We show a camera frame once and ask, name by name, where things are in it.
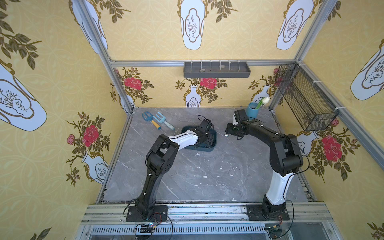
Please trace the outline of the teal storage box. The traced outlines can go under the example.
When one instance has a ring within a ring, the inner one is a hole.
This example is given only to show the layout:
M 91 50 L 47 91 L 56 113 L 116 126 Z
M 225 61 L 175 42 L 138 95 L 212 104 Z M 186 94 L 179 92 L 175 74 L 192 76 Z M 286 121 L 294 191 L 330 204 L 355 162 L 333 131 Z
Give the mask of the teal storage box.
M 212 152 L 216 145 L 217 131 L 210 128 L 207 134 L 202 134 L 194 145 L 188 146 L 186 149 L 201 152 Z

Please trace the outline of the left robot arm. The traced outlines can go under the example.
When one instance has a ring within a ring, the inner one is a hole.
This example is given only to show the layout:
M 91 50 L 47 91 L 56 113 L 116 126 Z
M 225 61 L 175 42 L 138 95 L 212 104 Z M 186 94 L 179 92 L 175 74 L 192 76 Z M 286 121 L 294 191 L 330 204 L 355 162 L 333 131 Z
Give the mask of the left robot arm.
M 217 144 L 217 132 L 211 120 L 203 119 L 198 126 L 186 126 L 175 136 L 160 135 L 146 155 L 147 177 L 135 207 L 143 219 L 155 213 L 157 191 L 161 180 L 174 164 L 182 149 L 211 152 Z

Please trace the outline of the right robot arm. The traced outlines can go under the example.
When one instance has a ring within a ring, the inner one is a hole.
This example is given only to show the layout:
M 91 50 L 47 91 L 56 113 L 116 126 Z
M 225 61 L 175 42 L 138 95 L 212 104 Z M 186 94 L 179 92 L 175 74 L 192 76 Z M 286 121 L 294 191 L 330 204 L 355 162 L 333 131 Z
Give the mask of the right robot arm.
M 234 112 L 233 123 L 227 124 L 226 134 L 236 136 L 237 140 L 250 135 L 269 147 L 269 162 L 273 169 L 271 184 L 264 195 L 261 209 L 251 205 L 246 206 L 249 219 L 255 220 L 262 215 L 266 220 L 289 220 L 286 192 L 293 176 L 303 165 L 297 138 L 294 135 L 273 131 L 257 119 L 251 120 L 245 110 Z

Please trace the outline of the teal vase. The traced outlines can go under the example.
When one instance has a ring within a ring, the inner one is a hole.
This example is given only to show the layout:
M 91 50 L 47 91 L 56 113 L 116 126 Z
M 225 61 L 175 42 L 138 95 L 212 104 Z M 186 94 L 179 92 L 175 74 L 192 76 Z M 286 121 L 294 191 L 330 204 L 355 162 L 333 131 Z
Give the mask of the teal vase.
M 246 115 L 250 120 L 254 120 L 258 117 L 259 109 L 257 109 L 258 103 L 249 103 L 246 108 Z

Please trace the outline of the white tulip flower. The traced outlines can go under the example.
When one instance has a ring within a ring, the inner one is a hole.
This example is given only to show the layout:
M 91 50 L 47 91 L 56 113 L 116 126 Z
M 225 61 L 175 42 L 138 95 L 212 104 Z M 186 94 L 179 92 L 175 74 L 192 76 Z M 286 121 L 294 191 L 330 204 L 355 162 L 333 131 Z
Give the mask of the white tulip flower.
M 258 110 L 261 106 L 267 104 L 267 103 L 270 101 L 270 99 L 271 99 L 270 97 L 262 98 L 262 99 L 258 102 L 258 104 L 257 104 L 257 106 L 256 106 L 256 110 Z

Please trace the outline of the light blue toy fork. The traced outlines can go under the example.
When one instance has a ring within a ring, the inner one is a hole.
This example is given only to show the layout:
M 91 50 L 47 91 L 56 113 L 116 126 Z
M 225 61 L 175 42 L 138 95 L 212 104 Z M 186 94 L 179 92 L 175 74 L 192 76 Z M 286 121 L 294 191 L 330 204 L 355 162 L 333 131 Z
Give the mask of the light blue toy fork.
M 169 122 L 167 122 L 167 119 L 166 117 L 160 113 L 160 112 L 157 112 L 153 118 L 160 124 L 165 124 L 169 129 L 171 129 L 172 131 L 175 130 L 175 127 L 173 125 L 171 125 Z

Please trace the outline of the grey wall shelf tray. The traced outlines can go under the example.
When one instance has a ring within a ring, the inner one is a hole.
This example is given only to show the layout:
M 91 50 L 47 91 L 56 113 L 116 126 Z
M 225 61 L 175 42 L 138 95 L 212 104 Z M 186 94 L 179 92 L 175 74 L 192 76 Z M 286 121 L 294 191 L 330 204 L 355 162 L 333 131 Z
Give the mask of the grey wall shelf tray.
M 185 78 L 249 78 L 251 69 L 246 61 L 184 62 Z

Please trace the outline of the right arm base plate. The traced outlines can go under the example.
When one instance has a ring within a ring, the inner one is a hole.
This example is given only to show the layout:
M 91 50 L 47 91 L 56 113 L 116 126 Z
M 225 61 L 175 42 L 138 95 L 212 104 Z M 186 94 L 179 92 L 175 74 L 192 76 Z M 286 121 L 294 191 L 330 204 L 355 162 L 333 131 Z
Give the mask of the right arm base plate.
M 286 204 L 282 205 L 246 205 L 246 215 L 250 221 L 288 221 L 290 220 Z

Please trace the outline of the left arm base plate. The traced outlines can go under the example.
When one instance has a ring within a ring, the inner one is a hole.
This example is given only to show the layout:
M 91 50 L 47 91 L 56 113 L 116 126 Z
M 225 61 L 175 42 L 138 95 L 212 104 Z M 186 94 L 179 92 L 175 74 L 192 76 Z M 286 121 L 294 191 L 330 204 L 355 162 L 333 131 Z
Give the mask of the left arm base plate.
M 130 206 L 126 216 L 126 222 L 165 222 L 168 215 L 168 206 L 154 206 L 150 210 L 139 210 L 136 206 Z

